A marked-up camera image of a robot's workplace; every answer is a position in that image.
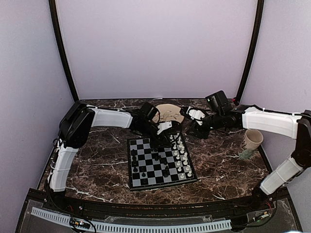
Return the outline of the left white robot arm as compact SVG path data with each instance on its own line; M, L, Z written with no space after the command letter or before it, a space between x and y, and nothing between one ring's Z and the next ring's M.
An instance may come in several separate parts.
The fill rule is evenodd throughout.
M61 192L66 189L67 177L73 159L87 141L92 127L118 127L130 129L150 138L153 147L168 147L170 141L165 132L172 128L171 121L153 122L159 110L146 102L131 112L116 109L99 108L76 101L59 124L58 138L55 141L57 156L52 162L52 170L45 188L53 192L49 203L57 211L63 212L69 207L68 200Z

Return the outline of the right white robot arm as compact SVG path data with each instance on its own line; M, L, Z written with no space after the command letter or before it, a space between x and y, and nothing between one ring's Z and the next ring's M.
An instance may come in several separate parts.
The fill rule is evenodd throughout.
M236 104L229 100L224 91L206 97L211 113L206 110L188 107L186 113L194 120L194 131L200 138L208 138L216 129L257 130L295 141L293 152L266 176L254 189L248 199L248 207L259 210L267 202L267 196L290 182L311 166L311 113L286 113L260 108L255 104Z

